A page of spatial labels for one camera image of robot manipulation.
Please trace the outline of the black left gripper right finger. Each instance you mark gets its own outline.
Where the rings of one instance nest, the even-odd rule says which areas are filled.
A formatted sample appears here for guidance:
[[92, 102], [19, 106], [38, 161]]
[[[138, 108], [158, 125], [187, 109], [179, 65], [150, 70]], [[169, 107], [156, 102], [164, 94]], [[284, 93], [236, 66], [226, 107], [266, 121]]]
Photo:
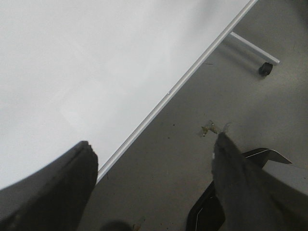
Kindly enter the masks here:
[[308, 197], [245, 158], [224, 133], [214, 145], [212, 175], [228, 231], [306, 231]]

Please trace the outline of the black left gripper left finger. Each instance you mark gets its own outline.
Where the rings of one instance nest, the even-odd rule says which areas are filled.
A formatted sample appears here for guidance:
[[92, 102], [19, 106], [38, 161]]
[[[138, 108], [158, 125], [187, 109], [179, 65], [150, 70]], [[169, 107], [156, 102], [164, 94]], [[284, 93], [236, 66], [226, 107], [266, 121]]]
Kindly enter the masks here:
[[2, 231], [75, 231], [96, 185], [98, 157], [81, 141], [0, 191]]

